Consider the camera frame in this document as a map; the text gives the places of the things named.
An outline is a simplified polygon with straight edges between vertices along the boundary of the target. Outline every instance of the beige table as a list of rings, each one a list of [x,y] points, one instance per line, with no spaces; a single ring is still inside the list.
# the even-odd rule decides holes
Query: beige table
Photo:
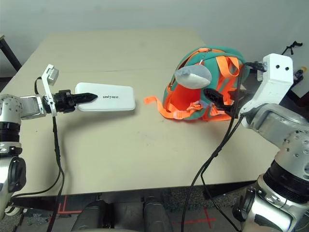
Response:
[[[60,74],[52,92],[74,92],[77,83],[93,82],[132,86],[136,98],[132,112],[58,114],[66,174],[63,194],[191,184],[222,140],[228,122],[167,120],[155,104],[144,105],[143,98],[162,98],[178,62],[201,45],[203,41],[187,29],[55,33],[42,42],[4,93],[33,94],[35,79],[53,64]],[[27,184],[20,192],[47,188],[57,174],[51,116],[23,121],[20,141],[27,163]],[[206,181],[254,180],[276,152],[258,134],[240,127],[206,171]]]

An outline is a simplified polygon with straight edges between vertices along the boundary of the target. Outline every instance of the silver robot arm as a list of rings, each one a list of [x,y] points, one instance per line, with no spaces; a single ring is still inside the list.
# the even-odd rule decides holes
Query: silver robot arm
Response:
[[[234,216],[243,232],[292,232],[309,209],[309,123],[276,104],[251,116],[246,119],[249,128],[280,151],[255,187],[244,191]]]
[[[71,94],[70,90],[61,90],[52,94],[49,85],[54,85],[58,70],[48,65],[42,74],[46,96],[32,95],[16,97],[0,95],[0,220],[14,192],[26,184],[26,163],[19,157],[22,146],[19,131],[22,119],[33,119],[57,112],[72,112],[76,104],[91,102],[97,95],[91,93]]]
[[[271,54],[251,101],[240,110],[244,127],[280,148],[254,188],[245,189],[233,214],[243,232],[292,232],[309,209],[309,123],[280,105],[293,83],[292,60]]]
[[[46,110],[41,96],[0,95],[0,218],[12,194],[26,184],[26,163],[19,157],[21,119],[43,117]]]

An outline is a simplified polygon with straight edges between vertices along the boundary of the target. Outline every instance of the wire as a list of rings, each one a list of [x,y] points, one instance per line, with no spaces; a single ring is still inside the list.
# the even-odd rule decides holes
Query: wire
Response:
[[[47,232],[51,232],[52,229],[53,229],[53,225],[55,223],[55,219],[56,219],[56,215],[57,215],[57,211],[58,211],[59,198],[61,196],[63,186],[64,186],[64,180],[65,180],[65,175],[64,175],[63,169],[61,167],[61,161],[60,161],[60,148],[59,148],[59,141],[58,141],[58,131],[57,131],[56,117],[53,117],[53,132],[54,132],[54,140],[55,140],[56,161],[57,161],[57,165],[58,165],[59,170],[60,170],[61,175],[62,175],[62,183],[61,183],[61,187],[59,189],[58,195],[56,196],[55,207],[54,207],[52,217],[51,217],[49,224],[48,224]]]
[[[229,126],[228,126],[228,129],[225,133],[225,136],[223,138],[223,140],[221,141],[221,143],[219,144],[219,146],[215,149],[215,151],[212,153],[212,155],[210,156],[210,158],[202,165],[202,167],[199,169],[199,171],[197,172],[196,176],[194,177],[192,183],[191,183],[191,186],[189,188],[189,191],[187,193],[187,196],[186,196],[186,199],[185,199],[185,203],[184,203],[184,206],[183,206],[183,214],[182,214],[182,221],[181,221],[181,232],[184,232],[184,220],[185,220],[185,213],[186,213],[186,210],[187,210],[187,207],[188,207],[188,203],[189,203],[189,198],[190,198],[190,195],[192,193],[192,190],[193,190],[193,187],[194,187],[194,184],[198,178],[198,176],[201,174],[201,177],[202,177],[202,174],[205,172],[205,170],[208,168],[208,166],[210,165],[210,163],[212,162],[212,160],[218,156],[219,152],[222,150],[223,146],[227,143],[227,141],[231,138],[231,136],[233,135],[233,133],[235,132],[235,130],[237,129],[237,127],[239,126],[239,124],[241,123],[243,117],[241,117],[237,123],[237,125],[233,128],[232,130],[232,133],[230,133],[231,129],[232,129],[232,126],[233,126],[233,123],[234,123],[234,120],[237,116],[237,111],[238,111],[238,102],[239,102],[239,91],[240,91],[240,84],[241,84],[241,75],[239,76],[238,78],[238,81],[237,81],[237,91],[236,91],[236,97],[235,97],[235,105],[234,105],[234,108],[233,108],[233,114],[232,114],[232,118],[231,118],[231,121],[229,123]],[[231,225],[234,227],[234,229],[236,231],[240,231],[236,225],[223,213],[223,211],[218,207],[217,208],[219,210],[219,212],[231,223]]]
[[[232,137],[233,133],[236,131],[237,127],[240,125],[241,121],[243,119],[243,116],[240,117],[240,119],[238,120],[237,124],[234,126],[233,130],[231,131],[231,133],[229,134],[228,136],[228,139],[230,137]],[[236,231],[240,231],[237,226],[232,222],[232,220],[221,210],[221,208],[219,207],[219,205],[217,204],[217,202],[213,199],[213,197],[211,196],[211,194],[209,193],[209,190],[207,189],[206,187],[206,184],[205,184],[205,181],[204,181],[204,178],[203,178],[203,174],[206,170],[206,167],[204,168],[204,170],[201,172],[201,179],[202,179],[202,182],[203,182],[203,187],[204,187],[204,190],[205,192],[207,193],[207,195],[209,196],[210,200],[212,201],[213,205],[216,207],[216,209],[222,214],[223,217],[225,217],[225,219],[234,227],[234,229]]]
[[[44,193],[44,192],[47,192],[47,191],[51,190],[51,189],[56,185],[56,183],[58,182],[58,180],[59,180],[59,178],[60,178],[60,174],[61,174],[61,172],[60,172],[60,170],[59,170],[57,179],[55,180],[55,182],[52,184],[51,187],[49,187],[49,188],[47,188],[47,189],[45,189],[45,190],[39,191],[39,192],[27,192],[27,193],[17,194],[17,195],[15,195],[15,196],[11,197],[11,200],[13,200],[13,199],[16,198],[16,197],[23,197],[23,196],[29,196],[29,195],[36,195],[36,194],[41,194],[41,193]]]
[[[244,116],[240,116],[237,124],[234,126],[234,128],[231,130],[232,128],[232,125],[234,123],[234,120],[237,116],[237,111],[238,111],[238,102],[239,102],[239,91],[240,91],[240,84],[241,84],[241,76],[238,78],[238,81],[237,81],[237,91],[236,91],[236,95],[235,95],[235,103],[233,105],[233,112],[232,112],[232,118],[231,118],[231,122],[229,124],[229,127],[227,129],[227,133],[225,135],[225,137],[223,138],[223,141],[226,140],[226,142],[231,138],[231,136],[234,134],[234,132],[236,131],[236,129],[238,128],[238,126],[240,125],[241,121],[243,120]],[[209,196],[210,200],[212,201],[213,205],[216,207],[216,209],[222,214],[222,216],[234,227],[234,229],[236,231],[239,231],[239,229],[237,228],[237,226],[232,222],[232,220],[221,210],[221,208],[219,207],[219,205],[216,203],[216,201],[212,198],[210,192],[208,191],[207,189],[207,186],[205,184],[205,181],[204,181],[204,177],[203,177],[203,174],[204,172],[206,171],[207,167],[205,167],[203,169],[203,171],[201,172],[200,174],[200,177],[202,179],[202,183],[203,183],[203,187],[204,187],[204,191],[205,193]]]

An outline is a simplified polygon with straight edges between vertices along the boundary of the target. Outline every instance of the floor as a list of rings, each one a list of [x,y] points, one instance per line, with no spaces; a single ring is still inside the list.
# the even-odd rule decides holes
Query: floor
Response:
[[[174,231],[179,232],[184,196],[187,190],[188,188],[164,188],[63,197],[53,232],[70,232],[78,214],[66,214],[66,212],[79,212],[79,209],[84,208],[84,205],[87,205],[95,199],[104,199],[108,203],[115,202],[115,228],[143,232],[143,196],[149,194],[160,198],[167,210]],[[239,193],[240,191],[236,190],[229,194],[215,197],[216,202],[228,217],[234,221],[238,228],[240,228],[240,224],[232,215],[232,206],[235,204]],[[22,216],[6,216],[0,222],[0,232],[45,232],[50,215],[51,212],[48,211],[28,210]],[[212,202],[204,199],[202,188],[197,186],[189,201],[185,218],[185,231],[232,232],[234,229],[213,207]],[[303,221],[299,224],[296,231],[309,231],[308,216],[304,216]]]

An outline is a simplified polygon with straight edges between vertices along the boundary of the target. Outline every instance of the green backpack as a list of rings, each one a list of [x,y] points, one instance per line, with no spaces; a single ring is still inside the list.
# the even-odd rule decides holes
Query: green backpack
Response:
[[[160,114],[166,118],[228,120],[230,116],[224,111],[217,110],[205,97],[204,89],[217,90],[223,95],[224,103],[231,105],[233,101],[228,92],[236,89],[240,75],[243,82],[249,74],[249,69],[244,65],[245,62],[242,54],[232,48],[203,46],[195,49],[181,60],[176,70],[184,66],[201,64],[211,73],[209,85],[201,89],[188,89],[177,83],[173,75],[165,89],[163,104],[155,96],[145,98],[144,103],[156,101]]]

